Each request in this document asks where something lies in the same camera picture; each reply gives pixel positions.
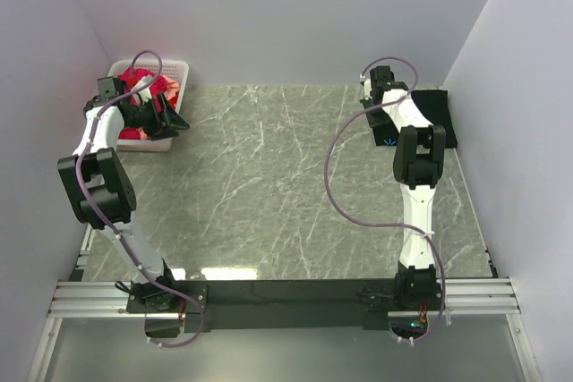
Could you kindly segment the black t shirt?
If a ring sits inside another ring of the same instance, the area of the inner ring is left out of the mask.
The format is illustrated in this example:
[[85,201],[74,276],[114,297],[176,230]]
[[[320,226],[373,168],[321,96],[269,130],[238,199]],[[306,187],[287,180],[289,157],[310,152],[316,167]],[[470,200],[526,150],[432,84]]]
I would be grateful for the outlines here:
[[[458,146],[458,139],[451,121],[448,92],[444,89],[414,90],[412,99],[427,120],[445,129],[446,148],[455,149]],[[398,129],[394,123],[372,129],[372,133],[376,146],[394,147],[398,143]]]

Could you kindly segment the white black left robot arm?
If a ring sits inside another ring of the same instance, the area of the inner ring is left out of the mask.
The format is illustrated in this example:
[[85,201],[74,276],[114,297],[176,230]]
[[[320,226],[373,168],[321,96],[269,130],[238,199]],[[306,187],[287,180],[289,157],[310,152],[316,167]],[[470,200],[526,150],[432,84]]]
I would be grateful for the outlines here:
[[57,170],[79,222],[102,232],[130,270],[131,284],[117,284],[132,300],[155,310],[172,310],[179,291],[167,263],[152,249],[136,219],[136,194],[116,153],[124,128],[142,129],[151,140],[171,139],[188,123],[161,92],[156,77],[105,77],[99,94],[84,107],[81,143]]

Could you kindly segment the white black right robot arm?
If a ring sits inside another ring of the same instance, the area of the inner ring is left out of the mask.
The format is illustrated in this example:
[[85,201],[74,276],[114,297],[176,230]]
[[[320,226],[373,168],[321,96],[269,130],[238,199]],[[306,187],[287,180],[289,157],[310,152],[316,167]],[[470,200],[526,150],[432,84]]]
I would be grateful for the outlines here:
[[408,86],[397,81],[388,65],[377,65],[362,78],[363,107],[375,143],[383,144],[383,128],[398,132],[393,174],[400,186],[404,239],[393,287],[394,302],[411,310],[440,293],[432,252],[432,206],[443,173],[446,131],[433,124],[415,104]]

